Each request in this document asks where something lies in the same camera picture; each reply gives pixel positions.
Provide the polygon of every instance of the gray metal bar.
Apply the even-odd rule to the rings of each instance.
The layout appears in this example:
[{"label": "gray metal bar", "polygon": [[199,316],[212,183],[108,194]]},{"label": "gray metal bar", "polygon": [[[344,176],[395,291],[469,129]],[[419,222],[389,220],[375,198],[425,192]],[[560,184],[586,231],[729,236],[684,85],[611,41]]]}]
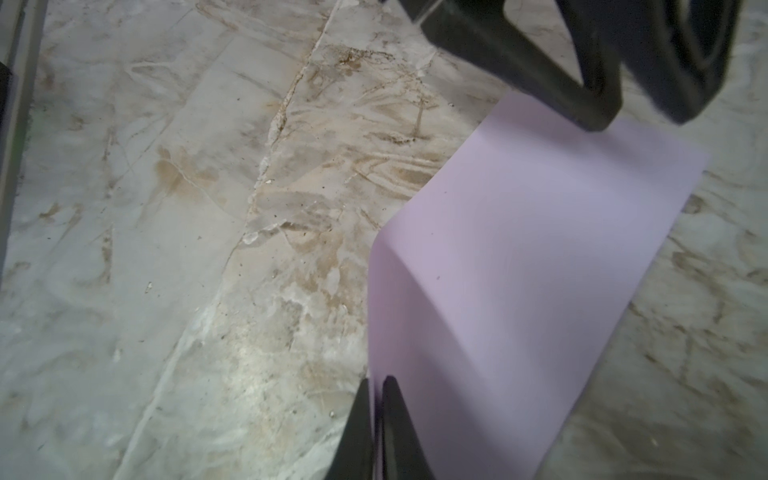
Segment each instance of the gray metal bar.
[{"label": "gray metal bar", "polygon": [[11,84],[5,102],[5,112],[0,120],[0,272],[5,263],[5,248],[11,226],[13,200],[16,195],[18,168],[24,151],[24,142],[29,116],[29,104],[32,100],[32,88],[35,84],[35,70],[38,66],[40,39],[45,22],[45,9],[48,0],[3,0],[0,12],[9,12],[13,5],[20,4],[15,17],[3,17],[3,25],[13,22],[15,37],[9,44],[4,44],[12,72]]}]

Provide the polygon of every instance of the lavender paper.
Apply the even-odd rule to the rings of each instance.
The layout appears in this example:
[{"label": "lavender paper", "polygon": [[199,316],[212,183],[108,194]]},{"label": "lavender paper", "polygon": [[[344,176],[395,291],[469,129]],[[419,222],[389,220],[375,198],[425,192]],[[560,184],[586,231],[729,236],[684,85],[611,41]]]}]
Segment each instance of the lavender paper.
[{"label": "lavender paper", "polygon": [[370,376],[398,379],[437,480],[534,476],[707,159],[511,93],[382,229]]}]

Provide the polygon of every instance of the white stone surface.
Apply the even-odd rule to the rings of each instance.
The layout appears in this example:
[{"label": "white stone surface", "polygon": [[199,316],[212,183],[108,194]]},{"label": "white stone surface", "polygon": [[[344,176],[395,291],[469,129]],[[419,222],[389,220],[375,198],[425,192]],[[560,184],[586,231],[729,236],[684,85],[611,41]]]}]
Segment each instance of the white stone surface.
[{"label": "white stone surface", "polygon": [[[508,17],[570,71],[554,2]],[[539,473],[758,478],[768,8],[713,162]],[[0,292],[3,478],[322,478],[383,225],[501,96],[374,0],[52,0]]]}]

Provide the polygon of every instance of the brown stain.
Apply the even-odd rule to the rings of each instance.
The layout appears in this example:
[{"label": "brown stain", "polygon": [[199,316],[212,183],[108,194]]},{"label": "brown stain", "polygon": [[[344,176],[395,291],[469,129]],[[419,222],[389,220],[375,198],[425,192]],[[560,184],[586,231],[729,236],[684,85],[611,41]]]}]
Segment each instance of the brown stain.
[{"label": "brown stain", "polygon": [[328,296],[328,307],[332,310],[346,310],[349,325],[342,326],[342,334],[353,333],[365,324],[366,269],[346,258],[339,264],[339,288]]},{"label": "brown stain", "polygon": [[212,5],[205,5],[203,2],[198,2],[195,4],[195,9],[205,18],[208,18],[210,20],[213,20],[214,22],[219,22],[225,27],[227,27],[227,30],[230,31],[238,31],[240,28],[235,25],[232,22],[228,22],[223,19],[221,15],[218,15],[217,13],[214,13],[212,10],[214,10],[216,7]]},{"label": "brown stain", "polygon": [[379,224],[379,222],[375,221],[371,218],[371,216],[366,212],[364,209],[360,209],[360,215],[370,223],[371,227],[373,227],[374,230],[379,231],[381,230],[382,226]]},{"label": "brown stain", "polygon": [[418,138],[419,133],[421,132],[423,113],[424,113],[424,97],[421,97],[421,100],[419,100],[419,113],[416,115],[416,122],[413,125],[413,132],[411,132],[411,136],[414,138]]},{"label": "brown stain", "polygon": [[109,229],[104,234],[104,239],[101,241],[101,259],[104,261],[104,270],[98,277],[99,283],[104,285],[109,284],[112,281],[112,251],[114,243],[112,239],[112,229]]},{"label": "brown stain", "polygon": [[756,344],[761,347],[768,347],[768,330],[763,330],[756,335]]},{"label": "brown stain", "polygon": [[293,275],[283,285],[287,288],[296,283],[302,290],[311,293],[319,290],[319,285],[325,281],[330,270],[339,264],[338,251],[343,238],[335,232],[310,233],[311,237],[302,242],[291,242],[291,247],[300,258],[309,258],[315,264],[314,270],[297,268]]},{"label": "brown stain", "polygon": [[358,221],[354,223],[351,233],[347,235],[353,241],[345,243],[345,251],[355,258],[364,259],[364,263],[367,263],[367,259],[371,256],[371,245],[375,237],[372,235],[371,229],[365,223]]},{"label": "brown stain", "polygon": [[756,268],[746,275],[746,279],[755,285],[768,286],[768,268]]},{"label": "brown stain", "polygon": [[699,197],[696,194],[692,194],[690,197],[688,197],[688,201],[685,203],[685,207],[683,207],[683,213],[689,214],[689,215],[695,215],[701,212],[701,209],[706,205],[704,202],[704,199]]},{"label": "brown stain", "polygon": [[62,370],[83,371],[88,368],[91,368],[97,362],[98,361],[96,357],[91,352],[86,352],[84,350],[72,350],[68,352],[63,352],[60,355],[56,356],[55,358],[42,363],[35,370],[35,373],[39,374],[41,372],[46,372],[46,371],[56,372],[56,371],[62,371]]},{"label": "brown stain", "polygon": [[157,153],[160,156],[160,160],[154,165],[157,185],[152,190],[147,205],[157,202],[159,208],[167,197],[199,200],[204,195],[201,190],[219,179],[215,168],[209,166],[199,169],[183,147],[173,156],[164,146],[158,147]]},{"label": "brown stain", "polygon": [[85,120],[83,120],[83,117],[80,117],[78,115],[72,114],[70,115],[71,125],[68,130],[70,131],[80,131],[83,129],[83,125],[85,124]]},{"label": "brown stain", "polygon": [[[663,369],[658,362],[649,361]],[[678,472],[654,473],[647,478],[731,478],[734,467],[744,462],[743,452],[753,449],[754,434],[747,425],[755,419],[737,413],[740,397],[719,379],[711,379],[704,392],[687,387],[680,393],[686,406],[672,412],[666,404],[642,402],[645,396],[641,393],[634,399],[632,392],[621,399],[621,406],[613,406],[609,393],[595,389],[588,387],[582,394],[565,430],[578,439],[571,445],[571,455],[583,452],[593,465],[614,465],[615,478],[646,478],[630,473],[645,470]],[[664,412],[662,418],[669,418],[670,413],[677,418],[654,421],[659,412]],[[702,417],[722,418],[723,413],[726,422],[718,429],[700,423]]]},{"label": "brown stain", "polygon": [[260,90],[271,94],[273,97],[279,98],[280,100],[283,99],[283,94],[278,92],[274,88],[270,87],[267,83],[264,83],[263,81],[257,80],[255,78],[251,78],[248,75],[240,73],[238,71],[233,71],[233,73],[237,75],[239,78],[242,78],[243,80],[247,81],[248,83],[253,84]]},{"label": "brown stain", "polygon": [[359,48],[347,48],[339,53],[339,59],[336,61],[336,67],[344,72],[344,75],[350,76],[354,71],[362,67],[364,60],[371,61],[375,65],[382,65],[391,62],[395,57],[385,51],[361,50]]},{"label": "brown stain", "polygon": [[353,71],[348,68],[338,70],[327,65],[311,64],[311,70],[306,76],[306,84],[310,88],[307,92],[306,101],[313,102],[319,98],[325,90],[337,81],[343,79],[343,75],[350,76]]},{"label": "brown stain", "polygon": [[354,392],[339,385],[355,385],[359,382],[355,372],[330,361],[307,360],[297,372],[297,381],[306,400],[315,404],[322,414],[343,418],[349,411]]},{"label": "brown stain", "polygon": [[426,161],[439,162],[440,164],[444,164],[448,160],[448,155],[437,152],[422,152],[420,156]]},{"label": "brown stain", "polygon": [[710,261],[691,252],[677,240],[671,237],[670,240],[682,249],[681,252],[672,253],[672,264],[686,277],[705,287],[710,295],[717,299],[717,311],[715,312],[712,321],[713,323],[719,323],[725,315],[725,309],[730,298],[726,290],[717,280],[715,280],[714,275],[705,271],[705,268],[708,268]]},{"label": "brown stain", "polygon": [[399,112],[398,107],[400,106],[400,104],[377,104],[373,105],[372,109],[398,124],[408,124],[408,121]]},{"label": "brown stain", "polygon": [[736,183],[734,181],[726,179],[722,175],[716,174],[716,173],[711,172],[709,170],[705,170],[704,171],[704,176],[705,177],[709,177],[709,178],[711,178],[713,180],[717,180],[718,182],[722,183],[723,185],[726,185],[727,187],[731,187],[731,188],[734,188],[734,189],[741,190],[741,189],[745,189],[745,188],[746,189],[752,188],[750,185],[738,184],[738,183]]},{"label": "brown stain", "polygon": [[741,235],[736,238],[736,251],[739,259],[747,265],[754,264],[759,255],[755,253],[756,247],[760,246],[760,238],[749,229],[745,229]]},{"label": "brown stain", "polygon": [[53,67],[51,66],[50,61],[48,60],[47,55],[41,55],[41,61],[39,62],[40,69],[43,72],[42,76],[42,87],[47,90],[51,91],[56,86],[56,74],[54,73]]},{"label": "brown stain", "polygon": [[304,315],[304,307],[292,300],[281,299],[278,310],[282,316],[287,317],[287,320],[289,320],[288,322],[281,322],[285,331],[278,332],[278,338],[285,348],[290,351],[296,331],[299,329],[302,316]]},{"label": "brown stain", "polygon": [[758,390],[761,395],[768,395],[768,382],[765,380],[756,379],[755,377],[745,375],[739,376],[739,378],[747,385]]},{"label": "brown stain", "polygon": [[13,264],[13,266],[5,271],[5,275],[3,275],[4,283],[8,283],[11,281],[11,279],[16,276],[19,272],[23,272],[26,270],[29,270],[29,267],[32,266],[29,262],[16,262]]},{"label": "brown stain", "polygon": [[48,222],[52,222],[52,217],[59,213],[61,211],[61,207],[59,207],[58,202],[54,202],[53,205],[51,205],[51,208],[48,209],[47,212],[44,212],[42,214],[38,215],[38,218],[41,218],[43,220],[46,220]]},{"label": "brown stain", "polygon": [[388,134],[382,131],[371,132],[370,134],[367,134],[366,137],[375,137],[395,145],[407,145],[413,143],[416,140],[412,137],[409,138],[399,134]]},{"label": "brown stain", "polygon": [[[114,118],[115,110],[114,105],[110,105],[111,108],[111,116]],[[107,129],[107,137],[106,141],[104,142],[104,153],[101,155],[101,177],[104,180],[104,183],[107,185],[107,189],[104,193],[104,198],[111,198],[112,197],[112,187],[114,186],[113,182],[113,175],[112,175],[112,165],[109,161],[109,155],[110,155],[110,149],[113,145],[116,145],[118,143],[118,140],[115,136],[116,128],[114,124],[110,125],[110,127]]]},{"label": "brown stain", "polygon": [[397,177],[403,179],[404,181],[417,186],[418,188],[423,187],[427,184],[428,181],[432,179],[432,174],[420,171],[420,170],[410,170],[407,168],[396,168],[393,170],[395,172],[395,175]]},{"label": "brown stain", "polygon": [[701,341],[697,345],[721,361],[727,361],[735,356],[758,353],[762,348],[759,341],[755,342],[755,344],[739,342],[715,333],[710,329],[698,330],[695,333]]},{"label": "brown stain", "polygon": [[396,192],[391,188],[388,188],[387,186],[382,185],[379,181],[374,180],[372,177],[369,176],[369,174],[371,173],[370,171],[366,172],[362,168],[361,169],[356,168],[355,173],[357,173],[363,180],[372,184],[376,188],[376,191],[384,197],[388,197],[393,200],[402,200],[402,201],[408,201],[411,199],[412,195],[401,194],[400,192]]},{"label": "brown stain", "polygon": [[284,185],[300,179],[308,172],[327,163],[332,158],[332,154],[328,150],[313,147],[310,144],[310,146],[292,149],[286,155],[274,157],[268,174]]},{"label": "brown stain", "polygon": [[69,221],[67,222],[67,228],[64,230],[64,233],[61,235],[61,238],[58,239],[58,242],[56,244],[59,244],[68,234],[72,231],[73,228],[75,228],[78,223],[80,223],[80,220],[83,218],[83,205],[82,204],[75,204],[74,205],[74,212],[72,213],[72,216],[69,217]]},{"label": "brown stain", "polygon": [[685,338],[685,358],[680,366],[679,382],[685,384],[688,382],[688,372],[690,371],[690,358],[694,353],[694,336],[687,335]]},{"label": "brown stain", "polygon": [[222,478],[234,478],[239,475],[241,469],[234,463],[232,452],[222,453],[208,453],[205,458],[205,465],[207,466],[202,472],[202,480],[221,480]]},{"label": "brown stain", "polygon": [[17,409],[25,404],[25,398],[21,393],[10,392],[8,397],[0,405],[0,412],[7,413],[9,410]]}]

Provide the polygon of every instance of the marble tile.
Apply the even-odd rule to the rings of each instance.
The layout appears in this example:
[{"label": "marble tile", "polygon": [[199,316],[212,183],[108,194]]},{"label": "marble tile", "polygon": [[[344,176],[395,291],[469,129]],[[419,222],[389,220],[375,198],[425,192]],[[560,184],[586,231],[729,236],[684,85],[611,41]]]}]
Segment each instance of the marble tile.
[{"label": "marble tile", "polygon": [[506,89],[398,12],[354,3],[296,85],[209,333],[181,355],[135,478],[322,478],[366,373],[373,238]]},{"label": "marble tile", "polygon": [[216,298],[332,5],[253,7],[51,3],[0,293],[14,478],[111,477]]},{"label": "marble tile", "polygon": [[[554,2],[508,18],[573,75]],[[714,158],[539,478],[765,470],[768,9],[674,127]],[[506,87],[395,2],[55,0],[0,291],[18,478],[323,477],[378,229]]]}]

